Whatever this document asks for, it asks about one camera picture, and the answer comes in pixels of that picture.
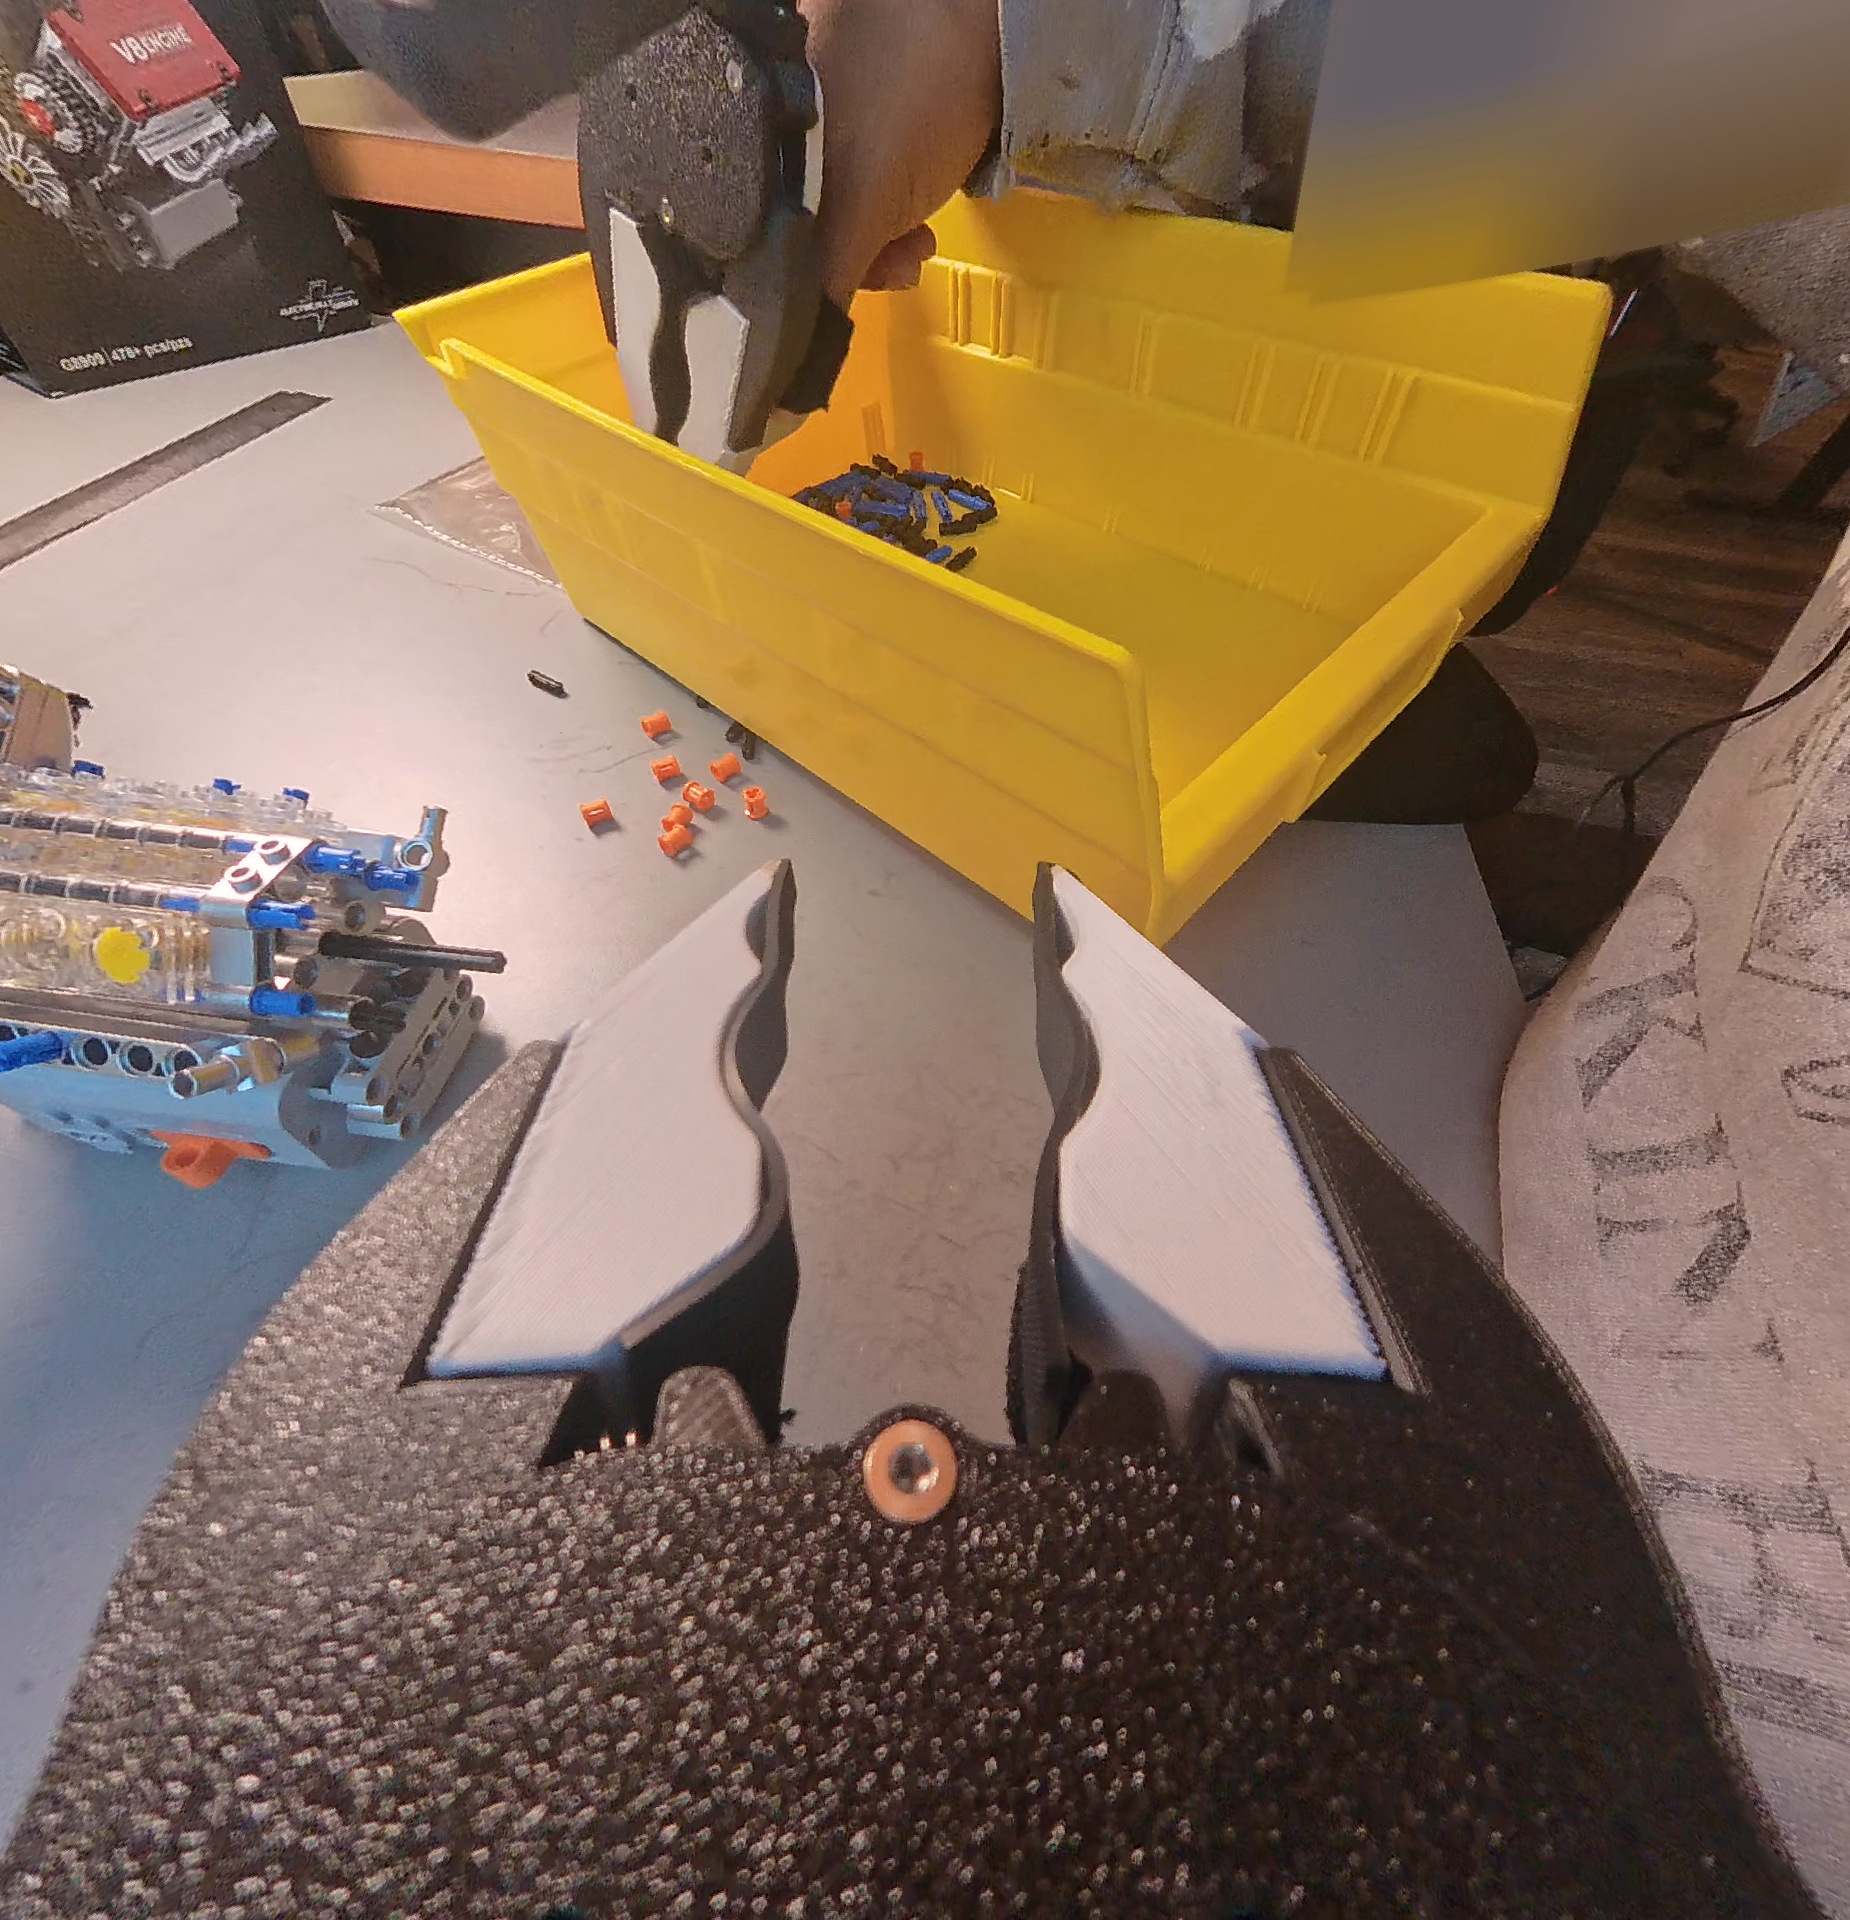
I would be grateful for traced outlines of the yellow plastic bin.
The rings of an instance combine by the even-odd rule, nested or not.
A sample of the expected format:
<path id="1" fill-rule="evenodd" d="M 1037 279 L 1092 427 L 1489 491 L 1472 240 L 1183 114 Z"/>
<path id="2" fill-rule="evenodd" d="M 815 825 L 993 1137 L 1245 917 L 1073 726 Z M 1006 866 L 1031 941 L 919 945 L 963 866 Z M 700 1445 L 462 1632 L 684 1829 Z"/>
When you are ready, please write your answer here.
<path id="1" fill-rule="evenodd" d="M 1426 687 L 1558 497 L 1611 296 L 1317 301 L 1288 235 L 957 199 L 830 408 L 705 467 L 629 422 L 589 255 L 400 313 L 578 612 L 989 895 L 1169 938 Z M 985 485 L 963 573 L 794 493 Z"/>

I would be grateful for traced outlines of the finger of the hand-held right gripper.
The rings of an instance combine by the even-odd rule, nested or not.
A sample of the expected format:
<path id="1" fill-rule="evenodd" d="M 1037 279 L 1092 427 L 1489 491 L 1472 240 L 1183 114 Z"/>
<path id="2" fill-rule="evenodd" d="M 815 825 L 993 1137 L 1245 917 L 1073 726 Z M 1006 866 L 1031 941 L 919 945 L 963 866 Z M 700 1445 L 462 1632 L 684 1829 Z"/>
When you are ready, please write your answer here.
<path id="1" fill-rule="evenodd" d="M 720 136 L 709 212 L 709 458 L 750 470 L 830 402 L 821 136 Z"/>
<path id="2" fill-rule="evenodd" d="M 711 375 L 700 371 L 709 344 L 708 298 L 690 265 L 654 246 L 625 212 L 608 217 L 611 311 L 621 384 L 633 426 L 695 458 L 711 457 Z"/>

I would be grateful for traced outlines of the person's grey printed clothing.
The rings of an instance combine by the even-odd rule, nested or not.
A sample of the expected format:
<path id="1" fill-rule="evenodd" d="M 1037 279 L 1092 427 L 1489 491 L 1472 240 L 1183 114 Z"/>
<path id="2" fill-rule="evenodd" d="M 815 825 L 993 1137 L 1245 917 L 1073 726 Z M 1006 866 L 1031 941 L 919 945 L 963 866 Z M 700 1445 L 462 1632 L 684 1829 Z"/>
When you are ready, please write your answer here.
<path id="1" fill-rule="evenodd" d="M 1503 1093 L 1514 1289 L 1850 1916 L 1850 645 L 1731 732 Z"/>

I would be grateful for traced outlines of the wooden side table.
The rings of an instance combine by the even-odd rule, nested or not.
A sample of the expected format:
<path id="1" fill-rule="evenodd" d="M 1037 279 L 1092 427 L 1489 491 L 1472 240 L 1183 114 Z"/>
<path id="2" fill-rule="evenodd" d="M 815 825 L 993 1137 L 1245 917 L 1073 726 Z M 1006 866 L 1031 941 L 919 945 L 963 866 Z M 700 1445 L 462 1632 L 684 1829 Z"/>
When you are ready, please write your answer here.
<path id="1" fill-rule="evenodd" d="M 287 79 L 316 177 L 337 203 L 581 229 L 578 100 L 485 142 L 458 140 L 363 71 Z"/>

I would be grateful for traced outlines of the clear plastic bag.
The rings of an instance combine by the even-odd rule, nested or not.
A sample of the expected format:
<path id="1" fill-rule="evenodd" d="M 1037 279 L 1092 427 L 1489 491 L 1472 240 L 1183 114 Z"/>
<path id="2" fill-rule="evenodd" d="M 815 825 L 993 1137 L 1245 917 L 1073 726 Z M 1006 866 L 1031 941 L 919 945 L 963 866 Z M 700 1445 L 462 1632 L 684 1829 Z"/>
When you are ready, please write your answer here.
<path id="1" fill-rule="evenodd" d="M 467 555 L 557 589 L 553 564 L 529 517 L 485 458 L 444 471 L 379 503 L 375 513 Z"/>

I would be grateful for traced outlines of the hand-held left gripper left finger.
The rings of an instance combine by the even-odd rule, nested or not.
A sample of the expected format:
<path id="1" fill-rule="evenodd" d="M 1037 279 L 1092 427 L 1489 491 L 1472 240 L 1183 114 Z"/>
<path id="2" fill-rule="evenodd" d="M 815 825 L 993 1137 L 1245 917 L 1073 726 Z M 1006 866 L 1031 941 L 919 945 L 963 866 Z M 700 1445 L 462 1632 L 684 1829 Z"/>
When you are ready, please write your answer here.
<path id="1" fill-rule="evenodd" d="M 436 1304 L 417 1379 L 578 1382 L 557 1442 L 648 1439 L 722 1370 L 784 1429 L 796 1238 L 763 1107 L 786 1057 L 796 876 L 771 861 L 607 989 L 556 1052 Z"/>

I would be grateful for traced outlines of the scatter of blue black pins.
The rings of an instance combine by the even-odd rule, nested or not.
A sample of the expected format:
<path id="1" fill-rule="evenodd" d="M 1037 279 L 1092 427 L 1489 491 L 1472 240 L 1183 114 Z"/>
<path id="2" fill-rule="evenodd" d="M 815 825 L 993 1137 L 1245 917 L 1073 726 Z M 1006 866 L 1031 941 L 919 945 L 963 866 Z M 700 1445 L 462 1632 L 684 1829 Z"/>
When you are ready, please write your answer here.
<path id="1" fill-rule="evenodd" d="M 985 485 L 944 470 L 902 467 L 881 454 L 790 497 L 873 542 L 950 573 L 974 564 L 972 538 L 1001 516 L 999 497 Z"/>

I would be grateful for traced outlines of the black toy set box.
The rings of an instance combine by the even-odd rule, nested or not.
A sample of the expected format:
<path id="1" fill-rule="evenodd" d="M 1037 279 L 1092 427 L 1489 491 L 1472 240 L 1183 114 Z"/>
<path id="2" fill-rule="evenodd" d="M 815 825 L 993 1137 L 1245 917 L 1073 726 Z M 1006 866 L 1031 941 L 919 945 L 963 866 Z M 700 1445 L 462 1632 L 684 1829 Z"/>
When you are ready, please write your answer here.
<path id="1" fill-rule="evenodd" d="M 0 3 L 0 372 L 70 397 L 370 323 L 287 76 L 316 4 Z"/>

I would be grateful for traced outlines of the grey desk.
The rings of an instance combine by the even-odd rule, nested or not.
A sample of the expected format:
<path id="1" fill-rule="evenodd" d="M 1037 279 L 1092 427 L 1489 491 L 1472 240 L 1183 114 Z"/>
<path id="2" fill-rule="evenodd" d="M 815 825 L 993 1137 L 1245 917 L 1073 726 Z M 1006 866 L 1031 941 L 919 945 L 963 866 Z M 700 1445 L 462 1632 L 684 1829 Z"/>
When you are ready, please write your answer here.
<path id="1" fill-rule="evenodd" d="M 794 1432 L 832 1442 L 914 1401 L 1003 1439 L 1048 1123 L 1021 913 L 774 746 L 788 835 L 720 831 L 676 864 L 556 828 L 581 757 L 685 697 L 559 590 L 375 513 L 474 458 L 394 326 L 75 398 L 0 382 L 0 522 L 281 389 L 331 403 L 0 571 L 0 660 L 85 694 L 82 752 L 114 775 L 302 786 L 370 831 L 444 807 L 434 928 L 510 956 L 458 1102 L 743 872 L 794 858 L 768 1102 L 800 1250 Z M 240 1167 L 193 1193 L 0 1107 L 0 1847 L 175 1452 L 405 1158 Z"/>

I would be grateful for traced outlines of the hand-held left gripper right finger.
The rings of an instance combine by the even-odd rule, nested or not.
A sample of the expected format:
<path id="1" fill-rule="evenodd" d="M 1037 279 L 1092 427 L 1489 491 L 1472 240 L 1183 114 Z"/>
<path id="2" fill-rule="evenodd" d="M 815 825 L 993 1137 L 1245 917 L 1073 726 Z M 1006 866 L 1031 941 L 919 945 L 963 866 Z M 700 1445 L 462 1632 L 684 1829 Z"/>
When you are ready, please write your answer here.
<path id="1" fill-rule="evenodd" d="M 1243 1375 L 1401 1377 L 1376 1276 L 1303 1122 L 1306 1075 L 1071 872 L 1033 885 L 1053 1128 L 1016 1299 L 1016 1433 L 1153 1382 L 1199 1446 Z"/>

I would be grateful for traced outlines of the person's right hand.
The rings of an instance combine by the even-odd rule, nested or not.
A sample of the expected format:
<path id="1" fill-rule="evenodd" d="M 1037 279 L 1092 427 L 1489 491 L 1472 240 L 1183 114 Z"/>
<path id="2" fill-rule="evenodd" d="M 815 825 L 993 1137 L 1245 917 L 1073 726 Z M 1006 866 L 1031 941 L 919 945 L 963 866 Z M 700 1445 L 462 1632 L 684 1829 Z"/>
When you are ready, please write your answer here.
<path id="1" fill-rule="evenodd" d="M 817 252 L 828 298 L 911 288 L 930 217 L 985 158 L 1003 112 L 993 3 L 803 3 L 821 89 Z"/>

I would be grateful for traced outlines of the cluster of orange bushes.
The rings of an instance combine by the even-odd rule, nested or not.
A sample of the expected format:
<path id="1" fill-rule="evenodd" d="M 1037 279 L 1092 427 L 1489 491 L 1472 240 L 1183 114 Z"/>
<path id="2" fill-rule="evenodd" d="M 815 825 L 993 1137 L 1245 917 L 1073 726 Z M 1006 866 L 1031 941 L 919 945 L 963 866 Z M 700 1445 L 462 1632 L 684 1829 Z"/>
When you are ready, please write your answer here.
<path id="1" fill-rule="evenodd" d="M 681 697 L 650 703 L 601 754 L 585 756 L 556 791 L 550 819 L 568 839 L 676 864 L 697 858 L 720 831 L 767 838 L 794 828 L 784 785 L 768 782 L 765 740 Z"/>

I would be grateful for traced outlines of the toy brick engine model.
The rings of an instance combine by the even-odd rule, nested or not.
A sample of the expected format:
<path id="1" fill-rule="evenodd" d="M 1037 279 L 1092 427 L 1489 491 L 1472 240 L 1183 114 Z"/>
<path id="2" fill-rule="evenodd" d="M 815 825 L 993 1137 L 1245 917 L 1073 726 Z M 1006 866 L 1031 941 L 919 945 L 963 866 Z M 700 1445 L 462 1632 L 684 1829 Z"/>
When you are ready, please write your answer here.
<path id="1" fill-rule="evenodd" d="M 446 812 L 370 832 L 299 788 L 114 778 L 85 712 L 0 664 L 0 1103 L 193 1189 L 413 1139 L 507 967 L 428 922 Z"/>

